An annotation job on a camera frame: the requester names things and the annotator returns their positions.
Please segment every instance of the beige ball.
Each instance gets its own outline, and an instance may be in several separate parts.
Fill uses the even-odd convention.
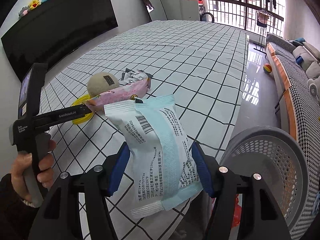
[[[100,72],[94,74],[88,81],[87,91],[91,98],[97,95],[109,91],[111,89],[118,88],[119,80],[108,72]]]

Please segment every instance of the wet wipes package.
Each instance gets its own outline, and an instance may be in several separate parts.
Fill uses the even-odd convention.
[[[202,190],[173,95],[138,101],[104,106],[133,155],[134,218],[170,210]]]

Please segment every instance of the television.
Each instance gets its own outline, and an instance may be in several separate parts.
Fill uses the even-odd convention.
[[[18,20],[1,41],[22,81],[33,63],[47,63],[50,70],[87,41],[116,27],[111,0],[48,0]]]

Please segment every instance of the colorful ball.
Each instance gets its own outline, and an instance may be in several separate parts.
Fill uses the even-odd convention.
[[[266,74],[270,74],[272,72],[272,68],[271,68],[271,65],[270,64],[265,64],[263,66],[263,70]]]

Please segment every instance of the black label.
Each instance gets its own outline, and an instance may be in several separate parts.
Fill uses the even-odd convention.
[[[104,76],[104,79],[108,82],[109,86],[115,83],[110,76]]]

